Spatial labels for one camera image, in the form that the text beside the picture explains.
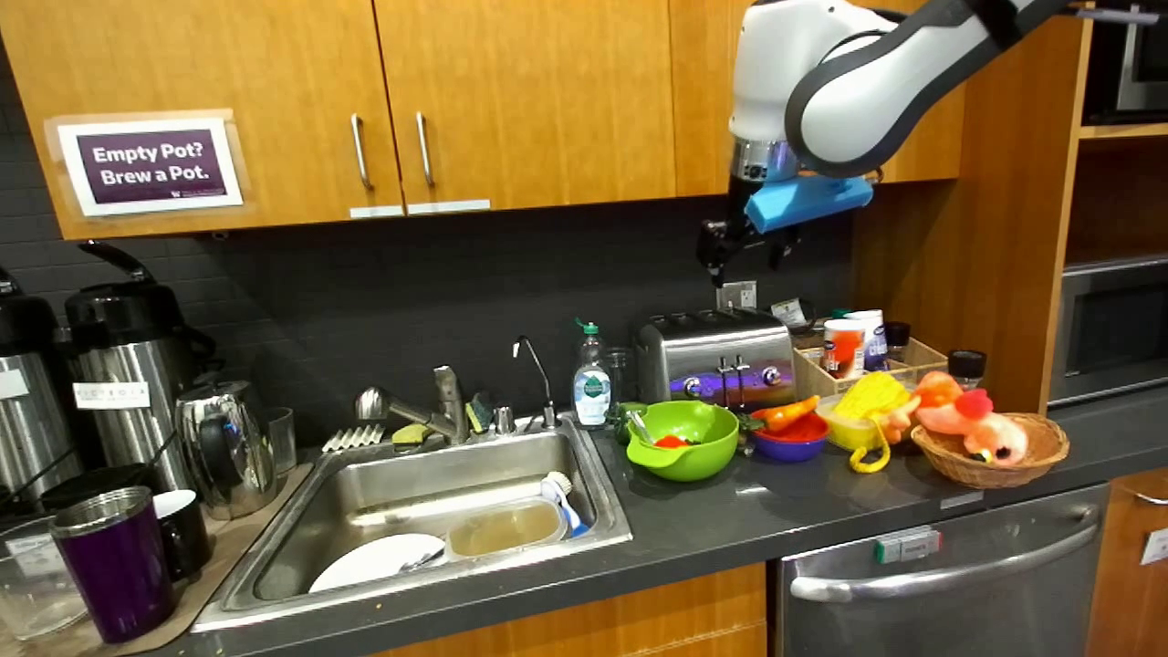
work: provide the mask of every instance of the blue bowl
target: blue bowl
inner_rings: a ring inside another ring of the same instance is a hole
[[[756,461],[768,461],[768,465],[804,465],[804,461],[812,461],[828,438],[812,438],[812,443],[768,443],[768,438],[756,438],[753,433],[753,446],[756,446]]]

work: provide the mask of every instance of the dishwasher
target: dishwasher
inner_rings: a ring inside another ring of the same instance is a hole
[[[1107,485],[787,553],[772,657],[1081,657]]]

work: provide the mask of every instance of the white plate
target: white plate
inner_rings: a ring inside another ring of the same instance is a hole
[[[316,595],[330,589],[384,581],[423,563],[442,563],[442,553],[445,545],[431,532],[380,536],[335,557],[305,592]]]

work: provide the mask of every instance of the wooden shelf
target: wooden shelf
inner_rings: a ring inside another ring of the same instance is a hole
[[[1081,123],[1085,141],[1158,140],[1158,134],[1168,134],[1168,123]]]

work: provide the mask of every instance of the wooden bowl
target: wooden bowl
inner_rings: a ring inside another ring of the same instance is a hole
[[[1018,465],[980,465],[970,451],[964,451],[958,446],[964,438],[929,433],[923,427],[911,427],[910,438],[918,446],[918,451],[934,471],[970,488],[1015,488],[1046,473],[1054,465],[1064,461],[1068,443],[1054,421],[1037,414],[1003,414],[1003,417],[1015,421],[1030,438],[1030,448]]]

